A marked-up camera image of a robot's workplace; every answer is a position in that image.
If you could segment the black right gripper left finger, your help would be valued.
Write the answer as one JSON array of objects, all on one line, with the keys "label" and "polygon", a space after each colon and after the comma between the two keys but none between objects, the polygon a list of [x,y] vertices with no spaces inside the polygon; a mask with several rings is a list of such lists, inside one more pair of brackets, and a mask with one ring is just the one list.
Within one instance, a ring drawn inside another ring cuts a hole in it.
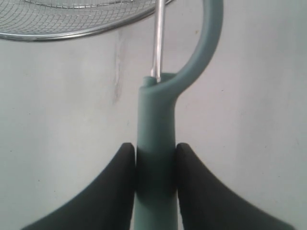
[{"label": "black right gripper left finger", "polygon": [[76,197],[26,230],[128,230],[135,193],[135,150],[123,143],[110,163]]}]

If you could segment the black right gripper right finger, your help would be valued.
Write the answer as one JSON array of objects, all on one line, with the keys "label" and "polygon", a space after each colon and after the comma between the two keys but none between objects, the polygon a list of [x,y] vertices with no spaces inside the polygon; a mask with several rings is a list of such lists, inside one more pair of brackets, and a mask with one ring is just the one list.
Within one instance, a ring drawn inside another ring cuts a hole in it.
[{"label": "black right gripper right finger", "polygon": [[176,147],[176,181],[186,230],[292,230],[225,186],[187,143]]}]

